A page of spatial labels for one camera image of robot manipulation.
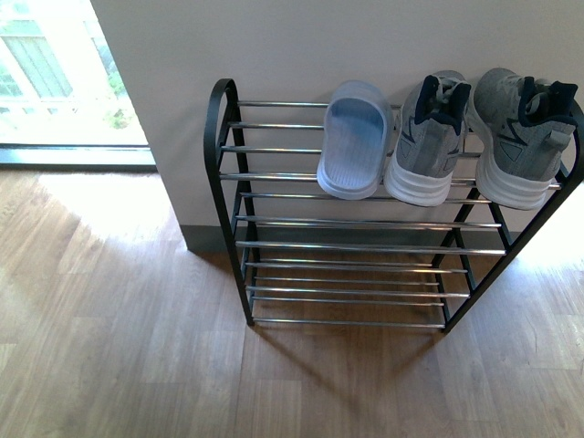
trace window sill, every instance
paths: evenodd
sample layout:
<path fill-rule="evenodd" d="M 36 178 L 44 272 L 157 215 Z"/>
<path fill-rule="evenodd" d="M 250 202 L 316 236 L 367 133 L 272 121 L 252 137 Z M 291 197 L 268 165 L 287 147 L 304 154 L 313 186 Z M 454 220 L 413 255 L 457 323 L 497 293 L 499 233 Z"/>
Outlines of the window sill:
<path fill-rule="evenodd" d="M 148 147 L 0 145 L 0 169 L 157 172 Z"/>

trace white sneaker sole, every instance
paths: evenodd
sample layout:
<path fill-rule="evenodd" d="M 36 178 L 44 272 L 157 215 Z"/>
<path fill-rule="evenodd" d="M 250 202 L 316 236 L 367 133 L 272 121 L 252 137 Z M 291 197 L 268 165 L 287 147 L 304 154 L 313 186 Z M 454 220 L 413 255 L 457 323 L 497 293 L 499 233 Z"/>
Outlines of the white sneaker sole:
<path fill-rule="evenodd" d="M 493 134 L 483 122 L 475 108 L 475 93 L 472 92 L 467 120 L 485 149 L 476 164 L 476 186 L 479 192 L 494 203 L 517 210 L 533 210 L 546 201 L 549 181 L 531 181 L 503 172 L 495 161 Z"/>
<path fill-rule="evenodd" d="M 391 196 L 405 203 L 420 205 L 421 207 L 434 207 L 446 200 L 450 192 L 450 183 L 453 175 L 450 173 L 443 178 L 433 178 L 431 176 L 420 175 L 418 173 L 406 171 L 398 163 L 396 154 L 402 135 L 402 114 L 398 116 L 398 143 L 387 166 L 383 185 Z"/>

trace sunlight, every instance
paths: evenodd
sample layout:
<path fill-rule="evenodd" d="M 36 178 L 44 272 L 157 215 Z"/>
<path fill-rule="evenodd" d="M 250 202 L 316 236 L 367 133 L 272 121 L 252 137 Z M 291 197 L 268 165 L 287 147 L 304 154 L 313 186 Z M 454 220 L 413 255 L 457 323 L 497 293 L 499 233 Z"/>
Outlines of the sunlight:
<path fill-rule="evenodd" d="M 152 240 L 171 211 L 158 175 L 43 174 L 39 181 L 99 239 Z"/>
<path fill-rule="evenodd" d="M 517 256 L 522 264 L 538 267 L 574 265 L 584 268 L 584 185 L 580 185 L 559 207 Z"/>

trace slide sandal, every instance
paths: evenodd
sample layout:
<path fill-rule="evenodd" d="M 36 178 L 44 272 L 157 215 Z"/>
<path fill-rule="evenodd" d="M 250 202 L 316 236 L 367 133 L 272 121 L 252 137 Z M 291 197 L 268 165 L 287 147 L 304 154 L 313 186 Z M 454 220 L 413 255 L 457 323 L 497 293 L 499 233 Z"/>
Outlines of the slide sandal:
<path fill-rule="evenodd" d="M 358 80 L 341 84 L 325 113 L 320 187 L 341 199 L 371 196 L 381 182 L 392 127 L 391 107 L 376 87 Z"/>

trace baseboard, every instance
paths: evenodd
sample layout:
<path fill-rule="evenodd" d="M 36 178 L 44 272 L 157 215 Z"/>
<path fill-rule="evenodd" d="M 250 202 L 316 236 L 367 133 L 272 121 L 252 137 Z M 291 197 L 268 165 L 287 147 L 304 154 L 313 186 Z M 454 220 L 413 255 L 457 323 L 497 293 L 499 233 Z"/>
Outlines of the baseboard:
<path fill-rule="evenodd" d="M 193 253 L 222 252 L 226 250 L 219 226 L 181 225 L 187 248 Z M 236 240 L 245 239 L 245 228 L 237 230 Z M 413 230 L 342 230 L 317 228 L 262 228 L 259 240 L 278 242 L 315 242 L 335 244 L 375 245 L 439 245 L 446 232 Z M 463 231 L 464 242 L 469 248 L 502 249 L 497 232 Z"/>

